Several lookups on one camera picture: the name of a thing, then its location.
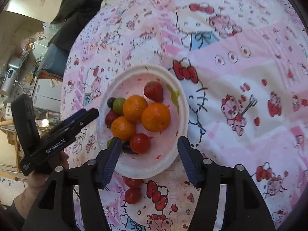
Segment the tangerine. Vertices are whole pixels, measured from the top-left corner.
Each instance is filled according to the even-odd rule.
[[[136,133],[136,126],[124,116],[120,116],[112,122],[111,132],[113,136],[119,137],[121,141],[125,142],[129,141],[132,135]]]
[[[127,120],[140,122],[143,111],[147,108],[147,100],[139,95],[132,95],[123,104],[123,113]]]
[[[171,122],[169,108],[162,103],[152,103],[143,112],[141,123],[143,127],[151,132],[164,131]]]

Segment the pink tablecloth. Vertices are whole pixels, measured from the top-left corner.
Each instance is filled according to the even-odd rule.
[[[62,119],[98,107],[112,80],[130,66],[162,65],[187,96],[191,145],[218,164],[245,165],[278,227],[308,179],[306,40],[287,0],[123,0],[101,9],[76,39],[63,80]],[[257,104],[247,107],[251,96]],[[67,148],[70,166],[99,150],[93,122]],[[199,192],[179,158],[144,182],[135,205],[125,204],[127,187],[117,173],[100,191],[111,229],[187,229]],[[158,201],[149,187],[161,193]],[[215,230],[224,194],[222,185]],[[75,205],[83,230],[77,196]]]

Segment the person's arm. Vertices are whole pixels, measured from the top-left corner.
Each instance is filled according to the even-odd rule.
[[[68,169],[68,155],[64,152],[60,152],[61,163],[60,166],[63,166],[65,169]],[[28,217],[29,211],[40,193],[43,185],[45,184],[46,180],[48,179],[48,175],[40,174],[37,172],[31,173],[27,177],[27,184],[28,187],[14,199],[15,207],[18,213],[26,219]]]

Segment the tablecloth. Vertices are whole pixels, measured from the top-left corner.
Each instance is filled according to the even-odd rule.
[[[113,79],[133,65],[167,68],[189,103],[192,147],[219,165],[243,164],[278,227],[308,180],[307,38],[287,0],[123,0],[103,7],[76,39],[61,117],[98,108]],[[96,131],[93,122],[66,149],[71,167],[96,157]],[[141,202],[126,204],[125,190],[116,172],[100,190],[112,230],[186,230],[199,196],[179,158],[144,180]],[[221,185],[215,230],[225,192]],[[74,201],[83,230],[76,195]]]

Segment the hello kitty print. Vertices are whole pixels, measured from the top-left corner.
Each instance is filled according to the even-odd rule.
[[[165,67],[189,104],[190,145],[218,164],[243,164],[279,227],[308,181],[307,39],[287,0],[123,0],[103,7],[76,39],[61,115],[98,107],[131,66]],[[66,149],[71,167],[96,157],[97,131],[89,124]],[[124,201],[126,190],[114,173],[100,191],[112,230],[185,231],[200,193],[180,159],[144,180],[138,204]],[[224,203],[222,195],[215,230]]]

